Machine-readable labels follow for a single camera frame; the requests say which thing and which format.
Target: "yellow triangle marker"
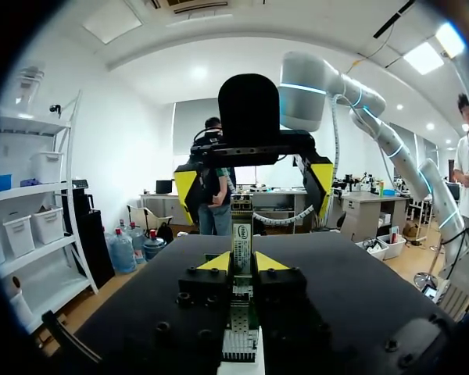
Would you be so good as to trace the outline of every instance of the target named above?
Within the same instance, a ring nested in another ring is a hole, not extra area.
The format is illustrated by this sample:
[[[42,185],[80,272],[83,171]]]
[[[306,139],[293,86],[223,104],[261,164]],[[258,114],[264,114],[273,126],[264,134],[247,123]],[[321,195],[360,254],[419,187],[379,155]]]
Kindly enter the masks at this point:
[[[226,271],[229,269],[229,254],[230,252],[225,252],[216,258],[203,263],[201,266],[196,267],[197,270],[211,270],[212,268],[217,268],[220,271]]]
[[[262,252],[256,252],[257,270],[267,271],[272,268],[274,270],[288,270],[289,267],[271,259],[269,256],[264,255]]]

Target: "white chair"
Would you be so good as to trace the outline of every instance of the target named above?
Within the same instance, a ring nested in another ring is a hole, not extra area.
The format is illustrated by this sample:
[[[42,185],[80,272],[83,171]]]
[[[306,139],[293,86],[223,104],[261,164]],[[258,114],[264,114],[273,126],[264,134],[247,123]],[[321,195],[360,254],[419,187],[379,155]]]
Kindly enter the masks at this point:
[[[127,208],[129,219],[135,223],[136,227],[140,227],[143,230],[158,229],[163,223],[168,225],[174,218],[173,216],[158,217],[145,207],[138,209],[137,207],[127,205]]]

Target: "water bottle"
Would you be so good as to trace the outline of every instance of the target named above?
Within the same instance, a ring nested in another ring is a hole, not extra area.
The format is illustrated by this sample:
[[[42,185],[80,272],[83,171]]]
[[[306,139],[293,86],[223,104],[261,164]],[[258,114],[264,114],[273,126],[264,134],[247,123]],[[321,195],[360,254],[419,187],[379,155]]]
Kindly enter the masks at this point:
[[[142,244],[142,250],[146,260],[149,261],[153,259],[165,246],[166,242],[156,236],[156,230],[151,229],[149,231],[149,238]]]
[[[102,231],[104,232],[104,240],[106,241],[106,247],[108,248],[109,256],[111,256],[111,245],[115,240],[115,235],[106,232],[106,229],[102,227]]]
[[[116,236],[111,246],[111,252],[113,268],[116,271],[120,273],[130,273],[137,269],[132,240],[126,234],[123,234],[120,228],[116,229]]]
[[[146,259],[142,255],[142,245],[144,242],[144,234],[141,228],[136,228],[135,223],[131,221],[131,228],[127,234],[132,239],[132,247],[134,248],[135,261],[137,264],[145,263]]]

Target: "ceiling vent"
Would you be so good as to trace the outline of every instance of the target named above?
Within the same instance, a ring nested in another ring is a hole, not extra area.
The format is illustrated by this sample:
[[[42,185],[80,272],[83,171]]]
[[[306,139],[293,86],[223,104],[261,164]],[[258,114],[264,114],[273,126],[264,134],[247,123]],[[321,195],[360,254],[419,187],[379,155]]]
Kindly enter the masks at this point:
[[[218,0],[145,0],[154,9],[168,8],[174,14],[185,14],[191,12],[217,10],[219,8],[227,7],[229,1]]]

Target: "backpack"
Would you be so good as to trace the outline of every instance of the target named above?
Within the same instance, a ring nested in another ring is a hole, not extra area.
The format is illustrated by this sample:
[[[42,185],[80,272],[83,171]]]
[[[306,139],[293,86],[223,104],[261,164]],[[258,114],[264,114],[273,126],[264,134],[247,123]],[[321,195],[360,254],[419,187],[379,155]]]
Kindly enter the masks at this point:
[[[162,223],[158,228],[158,232],[156,232],[156,236],[162,238],[167,245],[174,240],[174,233],[167,223]]]

